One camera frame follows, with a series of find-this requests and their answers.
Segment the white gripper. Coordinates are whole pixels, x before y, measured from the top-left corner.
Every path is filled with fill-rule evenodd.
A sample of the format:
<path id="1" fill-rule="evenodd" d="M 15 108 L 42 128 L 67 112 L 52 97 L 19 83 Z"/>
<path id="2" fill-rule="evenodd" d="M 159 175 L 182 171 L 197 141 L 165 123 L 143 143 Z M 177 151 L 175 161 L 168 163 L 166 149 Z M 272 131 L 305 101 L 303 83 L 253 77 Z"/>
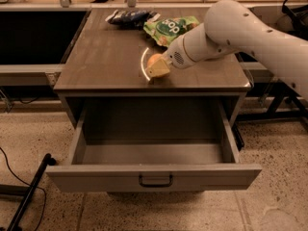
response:
<path id="1" fill-rule="evenodd" d="M 189 57 L 185 50 L 184 37 L 176 38 L 164 53 L 167 62 L 179 69 L 185 69 L 194 65 L 194 61 Z M 146 67 L 145 73 L 149 78 L 160 78 L 170 73 L 167 63 L 158 59 L 150 67 Z"/>

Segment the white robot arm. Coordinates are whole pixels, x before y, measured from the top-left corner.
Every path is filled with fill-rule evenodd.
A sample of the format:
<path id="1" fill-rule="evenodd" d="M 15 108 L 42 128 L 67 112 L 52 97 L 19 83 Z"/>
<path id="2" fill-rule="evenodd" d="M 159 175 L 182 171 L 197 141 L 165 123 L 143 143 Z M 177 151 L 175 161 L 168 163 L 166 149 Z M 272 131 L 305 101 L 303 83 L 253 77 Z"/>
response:
<path id="1" fill-rule="evenodd" d="M 308 99 L 308 41 L 277 31 L 234 0 L 216 2 L 204 22 L 176 38 L 141 69 L 146 79 L 160 78 L 174 66 L 244 52 L 265 66 L 304 99 Z"/>

